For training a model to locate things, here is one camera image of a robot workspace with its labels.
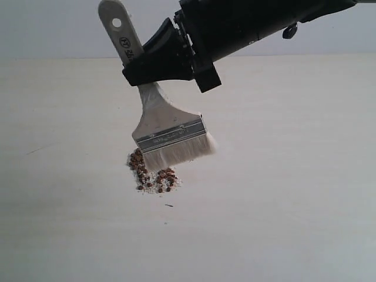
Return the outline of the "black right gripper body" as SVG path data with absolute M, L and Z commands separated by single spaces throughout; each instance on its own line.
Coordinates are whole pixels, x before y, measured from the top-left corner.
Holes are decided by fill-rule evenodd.
M 180 1 L 175 22 L 189 36 L 193 76 L 205 93 L 221 85 L 214 62 L 253 40 L 249 25 L 252 1 Z

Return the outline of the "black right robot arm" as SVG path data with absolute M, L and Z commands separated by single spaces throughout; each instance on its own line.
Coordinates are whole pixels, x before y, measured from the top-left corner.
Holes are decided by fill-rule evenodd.
M 278 31 L 291 39 L 299 23 L 352 8 L 357 1 L 180 1 L 123 70 L 132 86 L 195 80 L 201 92 L 221 85 L 218 61 Z

